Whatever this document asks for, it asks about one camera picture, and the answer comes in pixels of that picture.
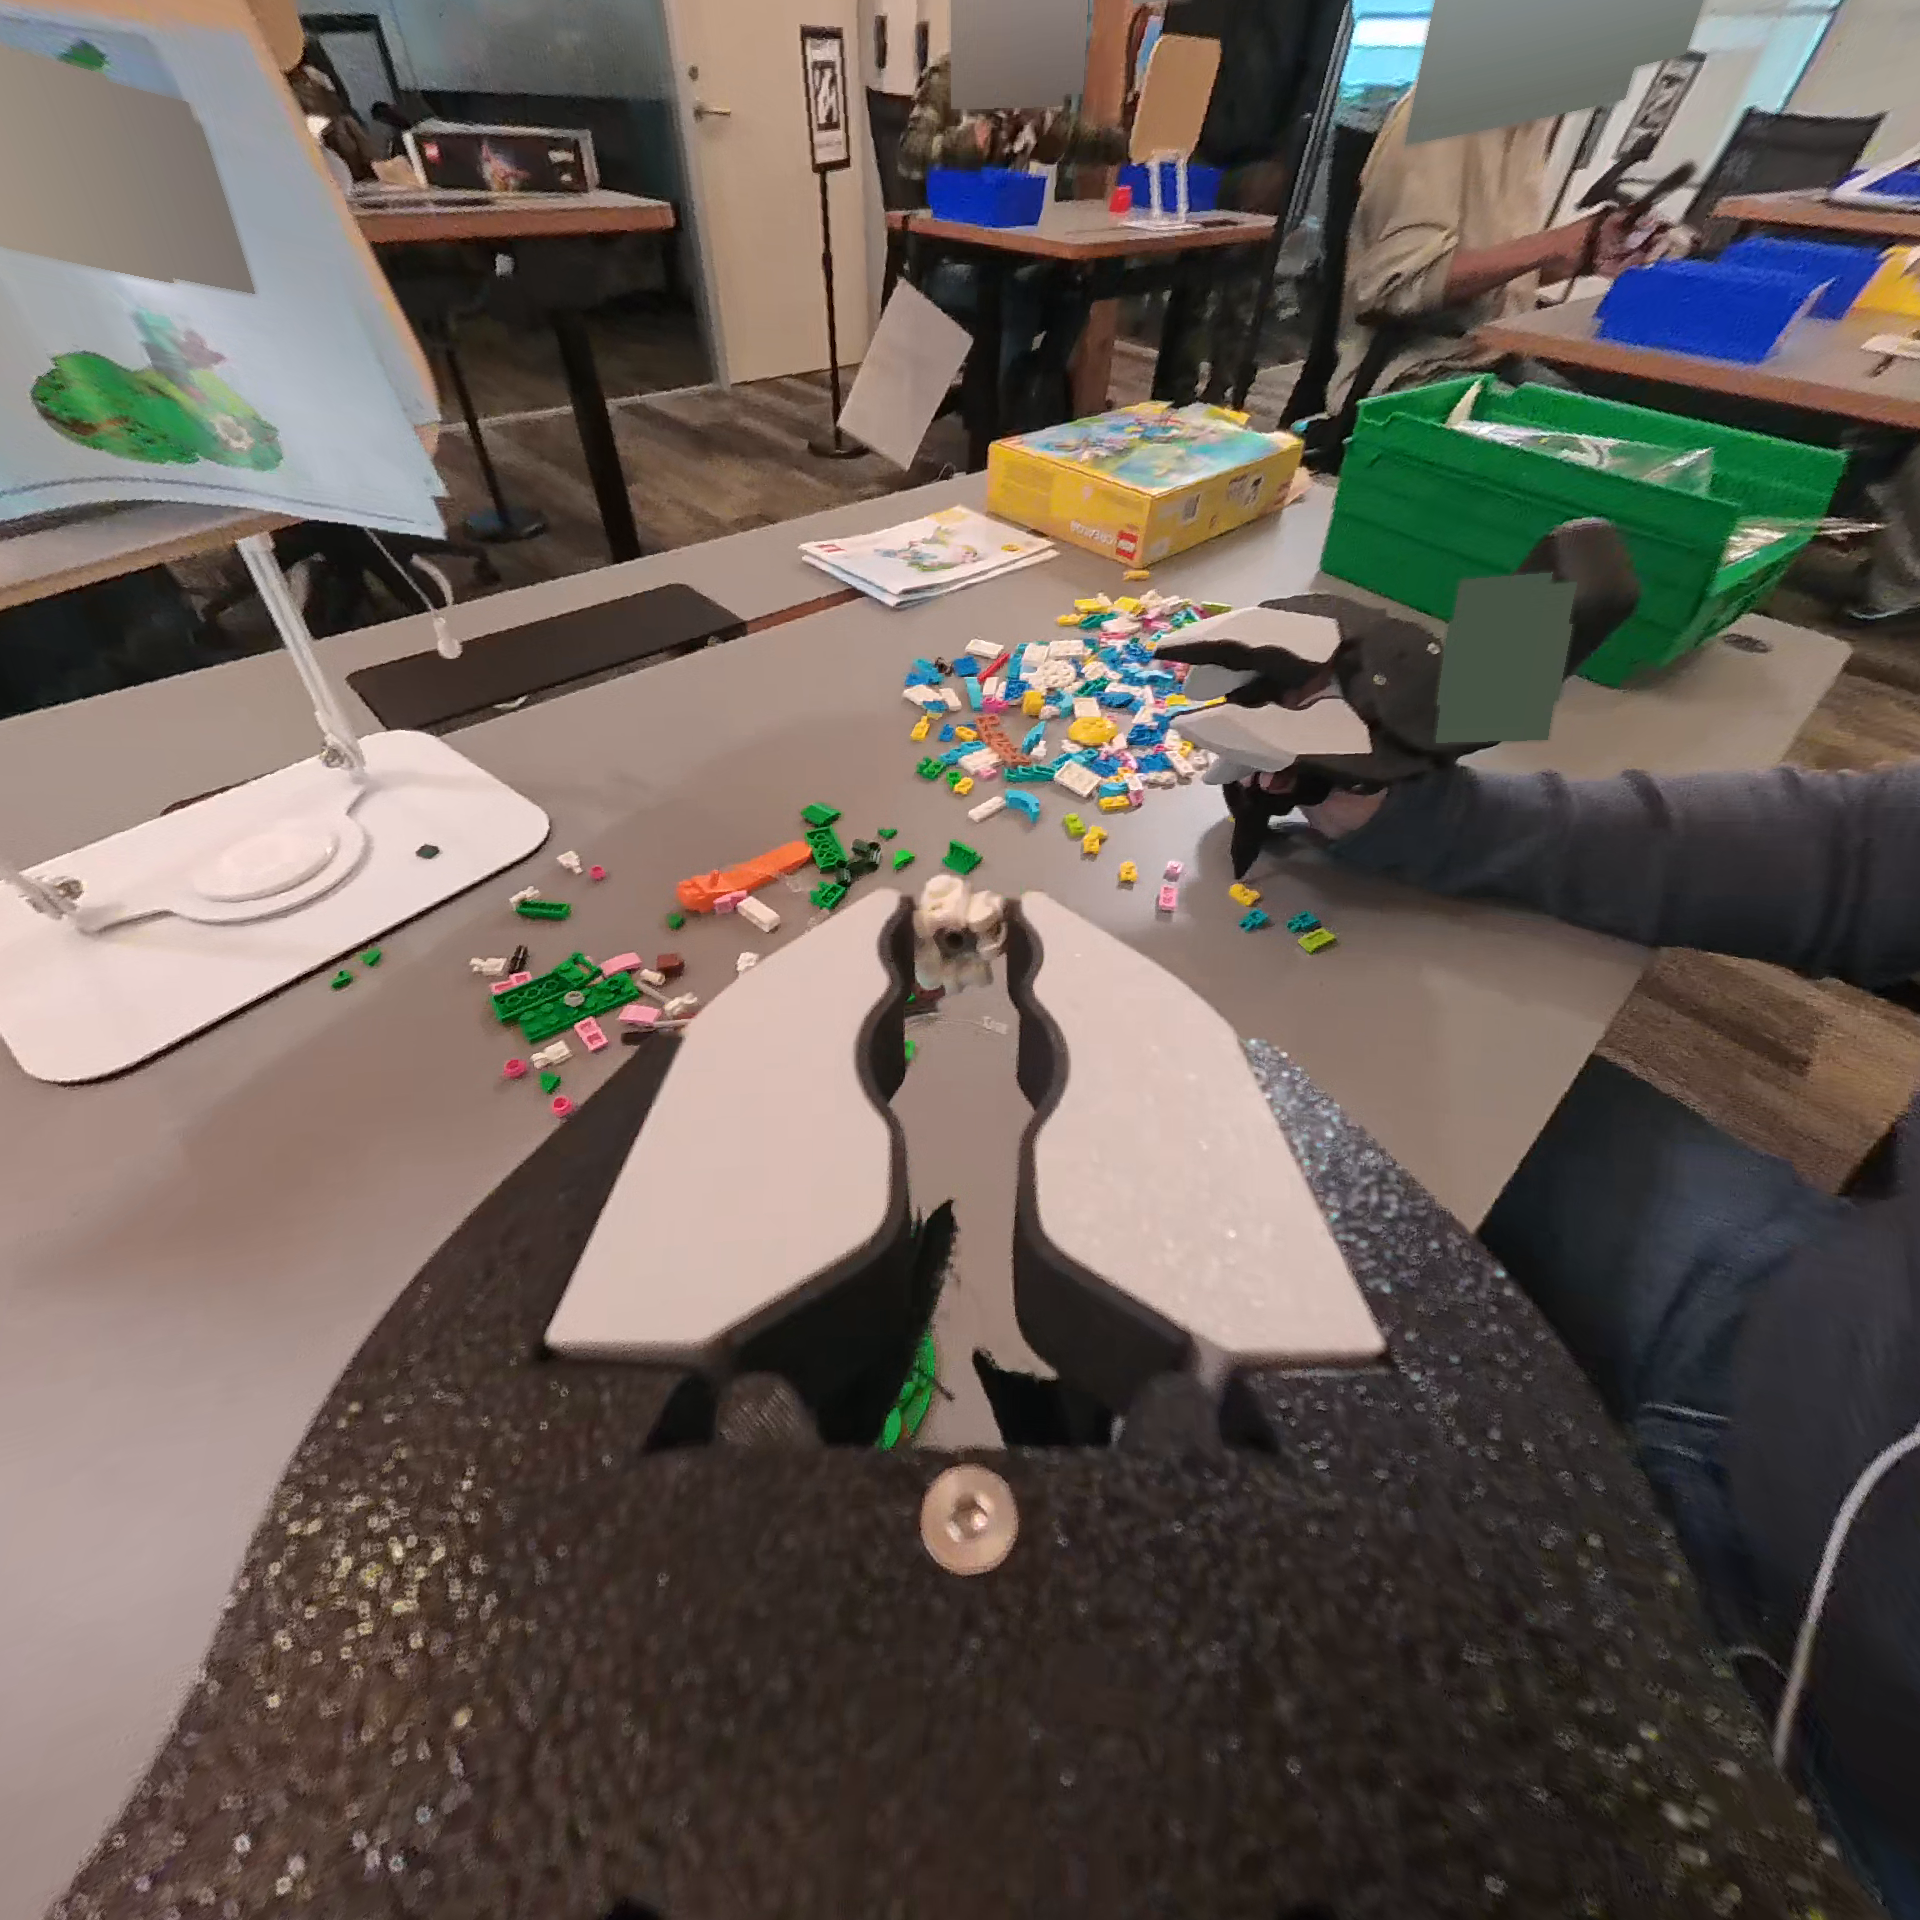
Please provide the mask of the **wooden desk with black legs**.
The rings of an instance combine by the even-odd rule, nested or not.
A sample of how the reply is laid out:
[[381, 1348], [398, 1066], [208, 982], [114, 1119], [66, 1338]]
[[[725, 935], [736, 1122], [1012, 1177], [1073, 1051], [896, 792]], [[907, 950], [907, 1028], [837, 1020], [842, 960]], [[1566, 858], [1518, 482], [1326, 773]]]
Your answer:
[[[375, 246], [557, 242], [562, 238], [660, 236], [678, 231], [669, 201], [592, 187], [582, 194], [460, 194], [423, 187], [360, 186], [349, 206]], [[622, 464], [610, 400], [576, 311], [551, 320], [570, 410], [582, 446], [596, 511], [613, 561], [640, 559], [647, 548], [636, 529], [630, 486]]]

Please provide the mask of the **wooden board book stand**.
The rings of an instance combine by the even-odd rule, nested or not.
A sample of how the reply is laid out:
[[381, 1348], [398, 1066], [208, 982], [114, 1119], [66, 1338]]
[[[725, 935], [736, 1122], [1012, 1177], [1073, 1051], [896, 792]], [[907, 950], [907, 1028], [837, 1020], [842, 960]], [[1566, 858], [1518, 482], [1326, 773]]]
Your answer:
[[[1192, 159], [1213, 101], [1222, 42], [1213, 36], [1167, 34], [1154, 42], [1139, 91], [1127, 163], [1158, 157]], [[1195, 219], [1141, 219], [1118, 214], [1133, 228], [1190, 228]]]

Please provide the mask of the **orange lego piece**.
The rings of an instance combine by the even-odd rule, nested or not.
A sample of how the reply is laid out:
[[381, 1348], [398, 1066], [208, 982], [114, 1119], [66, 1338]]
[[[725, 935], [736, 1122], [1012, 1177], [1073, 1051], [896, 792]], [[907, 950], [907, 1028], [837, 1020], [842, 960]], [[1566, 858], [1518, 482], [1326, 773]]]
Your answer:
[[812, 869], [812, 846], [805, 838], [738, 858], [729, 865], [690, 874], [676, 886], [678, 909], [686, 913], [718, 910], [718, 901], [733, 894], [751, 894], [781, 877]]

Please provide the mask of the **green lego plate assembly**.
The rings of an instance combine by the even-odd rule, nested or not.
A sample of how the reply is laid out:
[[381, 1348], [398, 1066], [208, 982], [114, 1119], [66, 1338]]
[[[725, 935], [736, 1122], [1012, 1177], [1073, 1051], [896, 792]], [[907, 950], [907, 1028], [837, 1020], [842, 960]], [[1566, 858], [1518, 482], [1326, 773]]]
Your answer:
[[489, 994], [494, 1021], [520, 1030], [521, 1042], [541, 1047], [581, 1020], [599, 1020], [642, 998], [632, 969], [608, 971], [582, 952], [571, 952], [548, 971]]

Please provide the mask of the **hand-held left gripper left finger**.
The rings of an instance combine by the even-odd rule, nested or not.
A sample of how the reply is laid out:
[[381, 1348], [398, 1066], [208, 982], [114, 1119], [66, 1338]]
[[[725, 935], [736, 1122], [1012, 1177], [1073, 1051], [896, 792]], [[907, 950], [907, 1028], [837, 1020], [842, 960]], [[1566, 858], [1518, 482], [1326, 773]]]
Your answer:
[[957, 1245], [919, 1211], [896, 1095], [914, 905], [865, 898], [724, 990], [676, 1042], [543, 1348], [720, 1389], [775, 1376], [831, 1444], [928, 1410]]

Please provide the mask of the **person's right forearm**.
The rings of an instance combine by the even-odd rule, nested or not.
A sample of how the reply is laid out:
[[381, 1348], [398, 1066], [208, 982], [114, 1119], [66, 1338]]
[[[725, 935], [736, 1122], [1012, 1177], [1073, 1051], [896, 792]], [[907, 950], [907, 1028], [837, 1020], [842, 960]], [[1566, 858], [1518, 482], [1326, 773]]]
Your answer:
[[1641, 947], [1891, 987], [1917, 971], [1917, 773], [1455, 767], [1330, 843], [1353, 869]]

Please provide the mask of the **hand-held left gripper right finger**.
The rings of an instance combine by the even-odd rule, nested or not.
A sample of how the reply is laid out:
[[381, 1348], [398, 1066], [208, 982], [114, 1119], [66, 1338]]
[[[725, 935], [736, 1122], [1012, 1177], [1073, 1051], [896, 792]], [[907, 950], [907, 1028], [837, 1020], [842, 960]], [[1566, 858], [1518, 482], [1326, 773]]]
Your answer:
[[1012, 1448], [1101, 1448], [1163, 1393], [1262, 1442], [1267, 1376], [1384, 1376], [1384, 1332], [1213, 1004], [1042, 890], [1008, 906], [1021, 1132]]

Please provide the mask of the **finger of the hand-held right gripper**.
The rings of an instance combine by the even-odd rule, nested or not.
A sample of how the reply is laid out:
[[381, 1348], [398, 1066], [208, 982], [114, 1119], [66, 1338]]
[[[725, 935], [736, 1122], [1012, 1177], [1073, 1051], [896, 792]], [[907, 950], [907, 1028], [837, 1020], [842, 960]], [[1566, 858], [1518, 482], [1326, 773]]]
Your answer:
[[1204, 773], [1209, 783], [1282, 773], [1305, 756], [1364, 756], [1373, 750], [1364, 719], [1344, 701], [1316, 701], [1309, 707], [1213, 701], [1178, 707], [1175, 714], [1175, 729], [1184, 740], [1213, 755]]
[[1163, 636], [1157, 661], [1182, 670], [1190, 704], [1310, 704], [1333, 686], [1340, 645], [1330, 616], [1243, 607]]

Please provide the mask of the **dark lego box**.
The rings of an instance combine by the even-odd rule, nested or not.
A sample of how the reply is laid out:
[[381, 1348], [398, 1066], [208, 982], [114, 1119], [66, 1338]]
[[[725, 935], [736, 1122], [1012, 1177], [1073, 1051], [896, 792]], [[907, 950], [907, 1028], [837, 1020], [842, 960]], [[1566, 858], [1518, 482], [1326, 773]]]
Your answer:
[[441, 194], [588, 194], [599, 187], [588, 129], [427, 118], [402, 133], [419, 183]]

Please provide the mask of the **lego instruction booklet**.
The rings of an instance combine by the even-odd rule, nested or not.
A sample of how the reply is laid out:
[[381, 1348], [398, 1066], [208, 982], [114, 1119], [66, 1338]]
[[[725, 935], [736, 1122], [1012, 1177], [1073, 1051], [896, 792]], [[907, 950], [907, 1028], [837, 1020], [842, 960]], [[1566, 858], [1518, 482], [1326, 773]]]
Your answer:
[[948, 507], [873, 535], [803, 541], [805, 563], [888, 609], [1055, 559], [1058, 548], [980, 509]]

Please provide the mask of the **white book stand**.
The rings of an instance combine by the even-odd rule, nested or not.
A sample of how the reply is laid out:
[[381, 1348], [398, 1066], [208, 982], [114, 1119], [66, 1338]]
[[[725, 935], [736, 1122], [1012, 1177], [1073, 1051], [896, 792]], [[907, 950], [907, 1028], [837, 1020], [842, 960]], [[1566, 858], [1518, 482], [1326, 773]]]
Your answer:
[[547, 811], [445, 739], [360, 737], [265, 535], [241, 541], [319, 755], [33, 868], [5, 860], [3, 1038], [47, 1086], [123, 1074], [540, 851]]

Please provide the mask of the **yellow lego box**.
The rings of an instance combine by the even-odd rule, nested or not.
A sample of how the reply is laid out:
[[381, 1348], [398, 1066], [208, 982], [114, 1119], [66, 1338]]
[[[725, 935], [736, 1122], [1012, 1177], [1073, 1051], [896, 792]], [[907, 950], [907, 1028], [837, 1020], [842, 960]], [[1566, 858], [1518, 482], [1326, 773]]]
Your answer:
[[1301, 464], [1293, 433], [1260, 433], [1230, 407], [1148, 400], [995, 440], [983, 509], [1151, 568], [1279, 515]]

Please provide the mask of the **pile of colourful lego pieces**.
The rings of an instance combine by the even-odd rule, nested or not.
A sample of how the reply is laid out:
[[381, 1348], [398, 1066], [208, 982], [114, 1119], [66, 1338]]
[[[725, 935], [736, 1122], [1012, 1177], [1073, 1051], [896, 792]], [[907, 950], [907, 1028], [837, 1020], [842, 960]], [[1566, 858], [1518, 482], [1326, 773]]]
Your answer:
[[915, 778], [966, 799], [972, 821], [1006, 808], [1041, 821], [1042, 792], [1105, 825], [1154, 792], [1187, 787], [1216, 755], [1187, 739], [1190, 667], [1166, 659], [1230, 603], [1143, 588], [1084, 595], [1021, 645], [974, 636], [955, 656], [919, 656], [899, 697], [915, 712]]

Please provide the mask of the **stack of green plastic bins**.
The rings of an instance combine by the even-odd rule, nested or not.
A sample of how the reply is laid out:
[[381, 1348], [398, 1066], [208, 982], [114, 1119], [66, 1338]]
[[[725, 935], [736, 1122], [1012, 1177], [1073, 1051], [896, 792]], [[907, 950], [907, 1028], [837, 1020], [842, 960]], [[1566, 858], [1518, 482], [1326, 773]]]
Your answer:
[[1625, 686], [1755, 612], [1821, 533], [1837, 448], [1494, 376], [1370, 398], [1347, 443], [1323, 575], [1447, 621], [1558, 526], [1608, 518], [1638, 604], [1586, 661]]

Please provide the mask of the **small white lego assembly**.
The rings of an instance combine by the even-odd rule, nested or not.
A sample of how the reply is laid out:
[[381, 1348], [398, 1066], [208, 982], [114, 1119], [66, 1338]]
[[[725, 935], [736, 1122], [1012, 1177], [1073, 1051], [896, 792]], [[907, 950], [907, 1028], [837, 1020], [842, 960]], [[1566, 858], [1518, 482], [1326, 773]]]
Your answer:
[[1006, 899], [971, 874], [936, 869], [914, 909], [914, 978], [922, 994], [993, 986], [1006, 945]]

